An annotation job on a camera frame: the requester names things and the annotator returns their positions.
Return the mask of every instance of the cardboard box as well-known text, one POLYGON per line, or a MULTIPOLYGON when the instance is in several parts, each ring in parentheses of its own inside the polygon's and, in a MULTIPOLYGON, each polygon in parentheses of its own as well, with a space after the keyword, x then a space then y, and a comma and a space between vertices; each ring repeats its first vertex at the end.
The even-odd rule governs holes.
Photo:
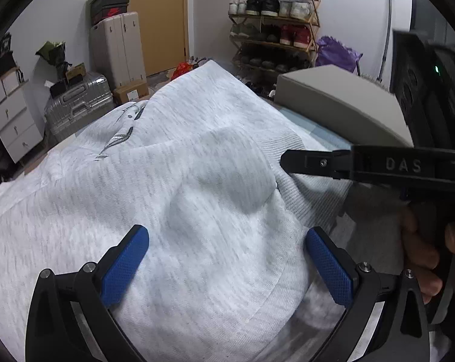
POLYGON ((138 102, 140 98, 149 95, 149 87, 145 80, 135 80, 113 90, 113 99, 117 105, 127 102, 138 102))

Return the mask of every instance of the door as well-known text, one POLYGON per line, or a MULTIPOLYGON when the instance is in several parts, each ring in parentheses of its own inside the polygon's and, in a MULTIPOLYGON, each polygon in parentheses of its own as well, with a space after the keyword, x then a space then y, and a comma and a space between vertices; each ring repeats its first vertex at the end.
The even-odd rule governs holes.
POLYGON ((130 0, 128 10, 139 13, 147 75, 185 61, 184 0, 130 0))

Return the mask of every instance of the plastic bag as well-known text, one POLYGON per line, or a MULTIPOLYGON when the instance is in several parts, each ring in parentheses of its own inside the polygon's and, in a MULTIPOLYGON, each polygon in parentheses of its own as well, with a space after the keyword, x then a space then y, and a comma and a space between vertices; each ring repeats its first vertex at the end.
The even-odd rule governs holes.
POLYGON ((363 56, 363 53, 358 53, 352 48, 343 46, 333 37, 322 37, 318 41, 318 46, 316 66, 336 65, 349 72, 353 72, 356 63, 363 56))

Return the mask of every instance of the white wall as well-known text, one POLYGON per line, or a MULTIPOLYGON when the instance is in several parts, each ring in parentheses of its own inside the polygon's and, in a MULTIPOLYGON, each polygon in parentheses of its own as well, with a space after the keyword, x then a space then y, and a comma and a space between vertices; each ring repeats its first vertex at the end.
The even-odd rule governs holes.
POLYGON ((41 111, 49 90, 45 80, 56 82, 56 70, 35 53, 46 41, 66 42, 66 60, 73 65, 84 62, 90 68, 88 33, 90 30, 87 0, 33 0, 9 29, 11 49, 24 78, 33 84, 41 111))
MULTIPOLYGON (((360 61, 362 73, 377 77, 388 21, 388 0, 321 0, 319 9, 320 36, 330 35, 364 55, 360 61)), ((194 0, 195 52, 198 56, 220 61, 235 54, 229 42, 231 21, 227 17, 229 0, 194 0)), ((412 0, 393 0, 392 28, 409 30, 412 0)), ((392 40, 383 75, 385 86, 390 84, 392 40)))

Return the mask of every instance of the beige suitcase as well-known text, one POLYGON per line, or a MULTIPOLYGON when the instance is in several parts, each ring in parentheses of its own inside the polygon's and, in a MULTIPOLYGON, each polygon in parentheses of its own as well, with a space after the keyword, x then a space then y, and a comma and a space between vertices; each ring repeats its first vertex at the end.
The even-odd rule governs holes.
POLYGON ((111 89, 145 79, 139 14, 127 12, 103 19, 90 30, 95 70, 111 89))

